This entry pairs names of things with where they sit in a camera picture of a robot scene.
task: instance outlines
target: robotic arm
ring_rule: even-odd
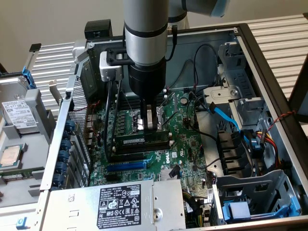
[[[168,23],[174,24],[185,19],[187,11],[222,16],[228,2],[228,0],[123,1],[125,52],[129,59],[123,60],[120,64],[108,57],[106,60],[108,65],[128,65],[130,88],[141,101],[144,131],[157,129],[156,96],[163,90],[166,82]]]

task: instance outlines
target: processor chip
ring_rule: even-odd
[[[6,147],[2,154],[0,166],[1,167],[13,166],[14,163],[18,160],[20,151],[21,151],[20,145]]]

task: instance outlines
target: green circuit board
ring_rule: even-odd
[[[202,187],[202,179],[206,179],[206,172],[194,167],[192,161],[192,155],[194,155],[199,165],[205,165],[205,158],[199,152],[202,145],[201,137],[198,133],[183,126],[183,118],[186,117],[186,106],[180,103],[180,99],[183,97],[188,99],[188,94],[183,93],[183,91],[176,91],[174,96],[163,107],[166,118],[169,118],[175,110],[178,111],[166,128],[168,132],[172,133],[171,139],[174,142],[170,149],[143,153],[148,160],[146,169],[112,172],[112,174],[116,174],[119,177],[119,180],[110,182],[104,177],[108,174],[106,167],[109,164],[104,157],[103,148],[96,146],[92,151],[93,168],[90,175],[90,186],[137,180],[164,180],[165,177],[168,177],[168,172],[178,164],[181,168],[180,180],[182,187],[189,190],[192,195],[206,197],[206,186]],[[129,135],[132,133],[132,122],[130,122],[132,113],[136,113],[136,110],[118,112],[116,135]],[[103,117],[104,110],[98,111],[98,114]],[[193,123],[192,104],[189,106],[188,114],[192,120],[191,123]],[[112,120],[113,116],[113,113],[110,113],[109,120]]]

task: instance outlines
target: warning label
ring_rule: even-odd
[[[140,184],[101,189],[97,215],[99,229],[140,224]]]
[[[17,129],[36,127],[35,119],[24,100],[3,102],[2,105]]]

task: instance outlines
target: white wall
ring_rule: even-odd
[[[231,0],[222,18],[189,13],[190,26],[203,26],[308,12],[308,0]],[[32,43],[84,38],[87,21],[111,19],[114,35],[123,29],[122,0],[1,0],[0,62],[20,71]]]

